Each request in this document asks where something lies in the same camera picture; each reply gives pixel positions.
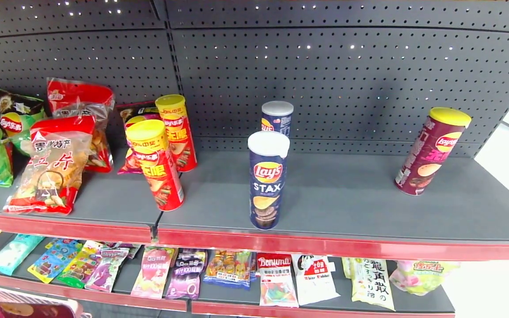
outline upper shelf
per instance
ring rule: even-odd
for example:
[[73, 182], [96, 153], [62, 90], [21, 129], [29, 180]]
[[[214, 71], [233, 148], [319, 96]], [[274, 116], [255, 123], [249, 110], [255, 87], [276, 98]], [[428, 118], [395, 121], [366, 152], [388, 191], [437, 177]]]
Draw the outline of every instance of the upper shelf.
[[393, 178], [404, 157], [292, 153], [276, 228], [249, 220], [245, 151], [199, 153], [186, 198], [162, 214], [160, 244], [385, 259], [509, 259], [509, 191], [472, 159], [450, 158], [424, 195]]
[[[2, 207], [15, 186], [0, 188], [0, 230], [149, 244], [150, 229], [160, 212], [142, 175], [117, 175], [125, 161], [125, 153], [126, 149], [114, 152], [115, 169], [111, 173], [83, 175], [81, 190], [69, 215], [2, 213]], [[15, 183], [19, 180], [20, 175], [15, 178]]]

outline lay's can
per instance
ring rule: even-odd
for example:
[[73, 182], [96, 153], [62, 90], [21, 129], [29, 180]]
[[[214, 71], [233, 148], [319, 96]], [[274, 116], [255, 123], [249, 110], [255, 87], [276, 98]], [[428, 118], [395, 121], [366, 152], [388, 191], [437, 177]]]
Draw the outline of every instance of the lay's can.
[[188, 172], [198, 166], [196, 149], [186, 112], [186, 99], [182, 95], [162, 96], [154, 102], [166, 125], [168, 141], [178, 172]]
[[275, 131], [250, 135], [251, 222], [261, 230], [277, 225], [285, 186], [289, 138]]
[[408, 158], [398, 171], [396, 187], [409, 195], [422, 194], [471, 120], [469, 115], [456, 109], [432, 108]]
[[134, 123], [125, 131], [158, 209], [172, 211], [184, 202], [184, 191], [168, 147], [166, 127], [158, 119]]
[[270, 101], [262, 105], [262, 131], [277, 131], [289, 137], [293, 105], [285, 101]]

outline yellow lid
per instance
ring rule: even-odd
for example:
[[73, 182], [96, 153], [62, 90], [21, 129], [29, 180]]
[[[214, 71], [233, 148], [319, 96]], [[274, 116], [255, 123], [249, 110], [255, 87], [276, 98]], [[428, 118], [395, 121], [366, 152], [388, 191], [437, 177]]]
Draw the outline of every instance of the yellow lid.
[[447, 125], [460, 125], [468, 127], [472, 118], [460, 110], [448, 107], [433, 107], [429, 111], [429, 116], [436, 121], [440, 121]]
[[145, 121], [139, 121], [127, 128], [125, 134], [127, 139], [134, 141], [144, 141], [157, 137], [158, 135], [164, 134], [166, 127], [164, 122], [158, 119], [147, 119]]
[[183, 105], [186, 103], [186, 99], [182, 95], [174, 94], [174, 95], [164, 95], [162, 97], [158, 97], [154, 103], [156, 104], [156, 107], [163, 107], [163, 106], [176, 106], [176, 105]]

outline purple candy bag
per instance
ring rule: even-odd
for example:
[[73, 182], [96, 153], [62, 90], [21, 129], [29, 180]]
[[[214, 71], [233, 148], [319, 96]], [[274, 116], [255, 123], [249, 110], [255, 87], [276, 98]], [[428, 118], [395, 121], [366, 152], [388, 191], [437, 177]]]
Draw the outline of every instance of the purple candy bag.
[[191, 300], [198, 299], [200, 295], [200, 274], [204, 270], [206, 259], [206, 250], [181, 249], [172, 271], [172, 279], [166, 292], [166, 298], [188, 297]]

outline red chip can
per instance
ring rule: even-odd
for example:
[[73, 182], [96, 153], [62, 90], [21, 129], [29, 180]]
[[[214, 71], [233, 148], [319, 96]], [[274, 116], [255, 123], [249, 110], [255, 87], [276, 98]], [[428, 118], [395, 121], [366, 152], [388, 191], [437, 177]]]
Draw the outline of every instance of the red chip can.
[[396, 187], [409, 195], [422, 194], [471, 120], [469, 115], [456, 109], [432, 108], [402, 169], [396, 175]]

